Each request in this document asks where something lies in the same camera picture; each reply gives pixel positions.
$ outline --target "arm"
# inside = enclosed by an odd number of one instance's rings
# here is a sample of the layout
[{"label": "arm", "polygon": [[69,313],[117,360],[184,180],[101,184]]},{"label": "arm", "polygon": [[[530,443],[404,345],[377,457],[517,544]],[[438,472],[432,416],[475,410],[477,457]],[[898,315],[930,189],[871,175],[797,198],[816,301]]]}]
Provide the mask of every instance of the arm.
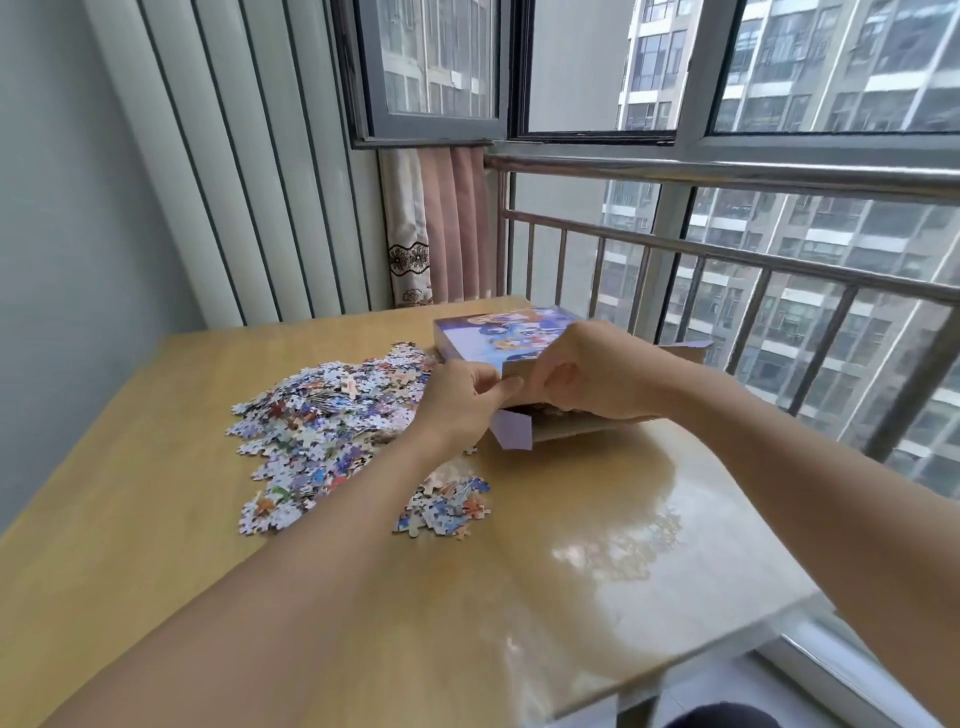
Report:
[{"label": "arm", "polygon": [[960,504],[601,322],[570,327],[531,386],[565,409],[657,413],[696,435],[883,664],[960,724]]},{"label": "arm", "polygon": [[97,674],[45,728],[299,725],[397,515],[522,386],[498,380],[489,365],[436,367],[414,422],[348,487]]}]

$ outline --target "hand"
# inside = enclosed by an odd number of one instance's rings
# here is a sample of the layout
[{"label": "hand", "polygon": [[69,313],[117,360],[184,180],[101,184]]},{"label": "hand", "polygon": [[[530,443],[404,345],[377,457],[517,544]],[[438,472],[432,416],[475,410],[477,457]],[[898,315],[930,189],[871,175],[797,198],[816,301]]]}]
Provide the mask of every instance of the hand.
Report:
[{"label": "hand", "polygon": [[501,379],[490,364],[459,359],[438,364],[405,435],[445,462],[476,445],[493,413],[522,388],[523,379]]},{"label": "hand", "polygon": [[606,321],[577,321],[543,350],[529,385],[561,409],[629,420],[665,415],[679,377],[696,366]]}]

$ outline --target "wooden table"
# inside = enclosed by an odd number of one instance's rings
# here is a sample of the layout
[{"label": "wooden table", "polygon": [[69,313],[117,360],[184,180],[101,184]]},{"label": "wooden table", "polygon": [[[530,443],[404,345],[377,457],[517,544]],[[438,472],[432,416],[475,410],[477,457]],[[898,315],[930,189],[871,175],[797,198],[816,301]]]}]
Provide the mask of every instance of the wooden table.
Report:
[{"label": "wooden table", "polygon": [[[0,726],[39,723],[265,543],[237,533],[256,460],[224,436],[231,405],[304,366],[429,346],[434,318],[522,304],[169,339],[0,539]],[[492,515],[463,542],[396,536],[307,725],[502,726],[612,692],[636,702],[668,667],[731,636],[747,649],[752,630],[817,595],[672,423],[534,452],[503,452],[488,434],[470,464],[492,485]]]}]

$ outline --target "patterned curtain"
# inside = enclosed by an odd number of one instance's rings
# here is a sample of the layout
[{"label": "patterned curtain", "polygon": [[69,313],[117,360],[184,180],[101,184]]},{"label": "patterned curtain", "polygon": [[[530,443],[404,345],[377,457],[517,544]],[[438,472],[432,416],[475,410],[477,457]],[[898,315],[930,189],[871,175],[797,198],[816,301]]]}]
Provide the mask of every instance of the patterned curtain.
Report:
[{"label": "patterned curtain", "polygon": [[379,154],[394,306],[489,298],[494,255],[483,148]]}]

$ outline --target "cardboard box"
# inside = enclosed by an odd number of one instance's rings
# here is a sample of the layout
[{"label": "cardboard box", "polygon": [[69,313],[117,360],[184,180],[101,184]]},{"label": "cardboard box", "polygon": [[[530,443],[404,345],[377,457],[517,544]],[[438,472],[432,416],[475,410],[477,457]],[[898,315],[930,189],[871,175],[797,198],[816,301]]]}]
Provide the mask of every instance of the cardboard box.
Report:
[{"label": "cardboard box", "polygon": [[[550,306],[438,319],[434,322],[433,339],[444,360],[485,361],[503,376],[521,376],[525,380],[540,352],[579,318],[559,306]],[[663,348],[703,364],[710,343],[691,341]],[[536,397],[525,389],[507,404],[491,420],[491,431],[504,449],[532,449],[535,442],[542,440],[657,418],[646,415],[629,421],[608,420],[589,412],[560,412],[550,405],[538,404]]]}]

